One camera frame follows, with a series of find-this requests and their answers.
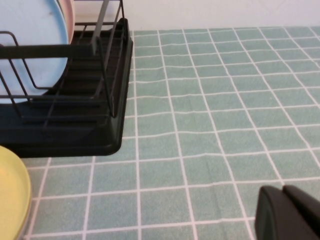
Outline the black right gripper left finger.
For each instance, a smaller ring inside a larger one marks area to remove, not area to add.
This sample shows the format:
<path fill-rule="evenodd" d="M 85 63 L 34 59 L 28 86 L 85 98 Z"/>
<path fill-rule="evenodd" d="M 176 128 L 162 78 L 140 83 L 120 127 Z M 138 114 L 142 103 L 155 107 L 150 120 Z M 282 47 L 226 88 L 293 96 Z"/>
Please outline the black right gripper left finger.
<path fill-rule="evenodd" d="M 259 189 L 254 229 L 258 240 L 318 240 L 320 215 L 301 215 L 282 189 Z"/>

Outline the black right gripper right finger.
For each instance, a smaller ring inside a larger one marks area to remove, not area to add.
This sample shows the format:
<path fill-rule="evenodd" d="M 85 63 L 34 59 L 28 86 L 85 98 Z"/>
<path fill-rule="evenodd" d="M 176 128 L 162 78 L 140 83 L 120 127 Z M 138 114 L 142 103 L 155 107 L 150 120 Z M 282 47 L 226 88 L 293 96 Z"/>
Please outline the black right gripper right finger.
<path fill-rule="evenodd" d="M 320 201 L 294 185 L 285 185 L 284 194 L 291 200 L 301 215 L 319 215 Z"/>

